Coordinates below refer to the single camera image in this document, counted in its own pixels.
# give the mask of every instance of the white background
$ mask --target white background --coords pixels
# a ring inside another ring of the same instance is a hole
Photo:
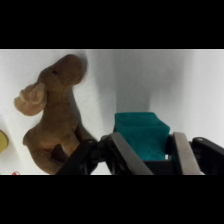
[[[0,174],[44,174],[22,145],[42,113],[25,117],[13,101],[66,54],[86,66],[73,93],[83,126],[98,140],[112,132],[116,112],[150,111],[171,132],[224,147],[224,50],[0,50],[0,129],[10,139],[0,154]],[[96,171],[106,173],[103,165]]]

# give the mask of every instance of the plush toy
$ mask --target plush toy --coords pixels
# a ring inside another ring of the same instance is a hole
[[[83,74],[80,59],[67,55],[43,70],[37,83],[15,99],[15,107],[25,115],[33,116],[44,109],[40,123],[27,132],[23,144],[36,165],[48,174],[56,174],[65,161],[52,156],[59,145],[69,157],[80,141],[89,139],[79,128],[68,97],[70,88],[81,82]]]

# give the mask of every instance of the teal box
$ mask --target teal box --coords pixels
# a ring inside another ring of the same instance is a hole
[[[170,127],[160,121],[155,113],[117,113],[115,130],[142,160],[165,160]]]

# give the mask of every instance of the moose ear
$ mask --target moose ear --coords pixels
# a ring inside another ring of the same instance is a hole
[[[14,101],[15,107],[27,116],[34,116],[44,109],[47,103],[47,88],[43,83],[35,83],[20,92]]]

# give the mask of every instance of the white surface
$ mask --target white surface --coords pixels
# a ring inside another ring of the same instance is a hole
[[[224,50],[0,50],[0,129],[10,139],[0,174],[43,174],[22,145],[41,114],[25,117],[13,101],[41,70],[70,53],[88,62],[73,92],[83,125],[97,139],[111,133],[116,112],[152,111],[172,132],[224,147]],[[97,172],[108,171],[102,165]]]

